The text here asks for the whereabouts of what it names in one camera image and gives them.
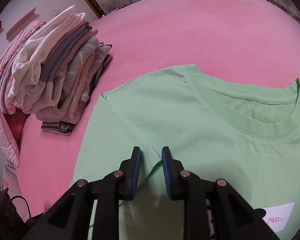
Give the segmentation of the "light green t-shirt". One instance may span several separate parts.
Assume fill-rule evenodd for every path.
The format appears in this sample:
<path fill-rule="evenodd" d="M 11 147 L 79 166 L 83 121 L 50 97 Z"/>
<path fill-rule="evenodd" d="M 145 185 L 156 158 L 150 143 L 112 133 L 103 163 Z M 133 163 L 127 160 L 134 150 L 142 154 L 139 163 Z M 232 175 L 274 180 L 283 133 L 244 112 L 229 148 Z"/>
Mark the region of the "light green t-shirt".
<path fill-rule="evenodd" d="M 200 178 L 223 178 L 281 239 L 300 228 L 300 80 L 286 88 L 230 83 L 194 64 L 137 77 L 101 94 L 74 180 L 104 178 L 143 153 L 134 201 L 120 205 L 121 239 L 180 239 L 181 202 L 166 193 L 161 150 Z"/>

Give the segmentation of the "stack of folded clothes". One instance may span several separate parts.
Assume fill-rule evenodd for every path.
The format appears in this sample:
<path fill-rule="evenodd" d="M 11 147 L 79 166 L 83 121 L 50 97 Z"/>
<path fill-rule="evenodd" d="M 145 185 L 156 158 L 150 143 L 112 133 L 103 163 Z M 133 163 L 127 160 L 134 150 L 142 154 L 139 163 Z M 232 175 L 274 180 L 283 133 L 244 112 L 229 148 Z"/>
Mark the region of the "stack of folded clothes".
<path fill-rule="evenodd" d="M 7 100 L 48 132 L 70 135 L 111 60 L 85 13 L 70 6 L 26 41 L 12 66 Z"/>

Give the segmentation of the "folded pink quilts pile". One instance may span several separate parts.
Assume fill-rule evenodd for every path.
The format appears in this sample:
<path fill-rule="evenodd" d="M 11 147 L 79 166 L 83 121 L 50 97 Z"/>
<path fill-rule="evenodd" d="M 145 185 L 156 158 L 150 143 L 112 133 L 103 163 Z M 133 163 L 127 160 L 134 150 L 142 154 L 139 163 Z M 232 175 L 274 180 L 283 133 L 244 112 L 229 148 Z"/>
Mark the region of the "folded pink quilts pile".
<path fill-rule="evenodd" d="M 0 150 L 15 167 L 20 163 L 19 141 L 26 115 L 7 100 L 12 85 L 12 66 L 16 55 L 46 22 L 28 24 L 8 45 L 0 57 Z"/>

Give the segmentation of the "pink bed blanket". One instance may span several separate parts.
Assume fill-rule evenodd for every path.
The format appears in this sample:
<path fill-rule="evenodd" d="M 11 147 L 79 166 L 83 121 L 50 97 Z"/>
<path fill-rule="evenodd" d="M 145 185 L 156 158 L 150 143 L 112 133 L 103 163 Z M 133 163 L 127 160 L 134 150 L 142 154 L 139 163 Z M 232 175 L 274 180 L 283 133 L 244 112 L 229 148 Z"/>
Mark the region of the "pink bed blanket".
<path fill-rule="evenodd" d="M 194 63 L 210 76 L 283 88 L 300 79 L 300 24 L 266 0 L 143 0 L 96 20 L 112 45 L 81 120 L 69 136 L 27 118 L 17 178 L 26 212 L 37 215 L 68 189 L 99 94 L 162 68 Z"/>

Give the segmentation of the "pink wall shelf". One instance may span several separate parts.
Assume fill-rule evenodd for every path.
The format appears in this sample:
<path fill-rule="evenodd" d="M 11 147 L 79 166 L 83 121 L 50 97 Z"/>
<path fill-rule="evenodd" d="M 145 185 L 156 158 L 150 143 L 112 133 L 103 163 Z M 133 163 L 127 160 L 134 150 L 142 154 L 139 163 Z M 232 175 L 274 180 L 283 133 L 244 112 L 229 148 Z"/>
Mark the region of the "pink wall shelf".
<path fill-rule="evenodd" d="M 6 31 L 6 40 L 8 40 L 11 35 L 21 26 L 23 25 L 29 18 L 31 18 L 37 7 L 32 8 L 30 11 L 28 11 L 25 15 L 23 15 L 19 20 L 17 20 L 11 27 Z"/>

